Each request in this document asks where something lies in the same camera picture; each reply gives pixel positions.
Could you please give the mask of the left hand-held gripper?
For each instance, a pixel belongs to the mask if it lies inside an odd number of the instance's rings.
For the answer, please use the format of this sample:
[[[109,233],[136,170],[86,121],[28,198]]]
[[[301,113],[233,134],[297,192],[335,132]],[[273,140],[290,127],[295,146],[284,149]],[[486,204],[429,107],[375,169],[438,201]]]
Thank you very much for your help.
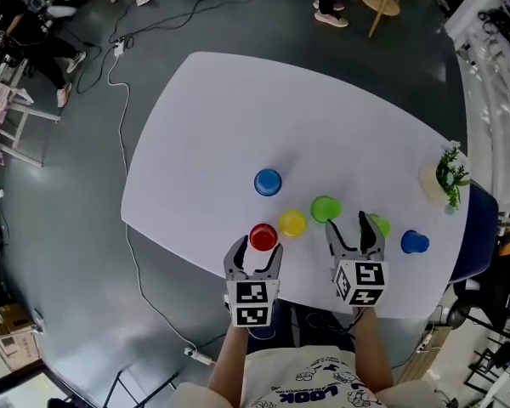
[[[244,257],[248,236],[237,240],[224,257],[224,274],[227,280],[229,311],[234,327],[255,328],[270,326],[278,297],[280,281],[277,278],[281,269],[283,246],[278,243],[273,249],[267,265],[256,269],[248,278],[244,270]]]

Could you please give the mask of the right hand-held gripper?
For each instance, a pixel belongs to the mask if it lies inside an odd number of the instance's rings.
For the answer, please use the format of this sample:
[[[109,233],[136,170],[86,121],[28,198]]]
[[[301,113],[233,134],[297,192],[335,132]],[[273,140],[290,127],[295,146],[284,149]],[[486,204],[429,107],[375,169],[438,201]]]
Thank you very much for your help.
[[[334,260],[333,284],[337,296],[349,307],[374,308],[388,288],[389,268],[384,260],[385,237],[375,221],[359,211],[360,251],[347,246],[328,219],[326,239]]]

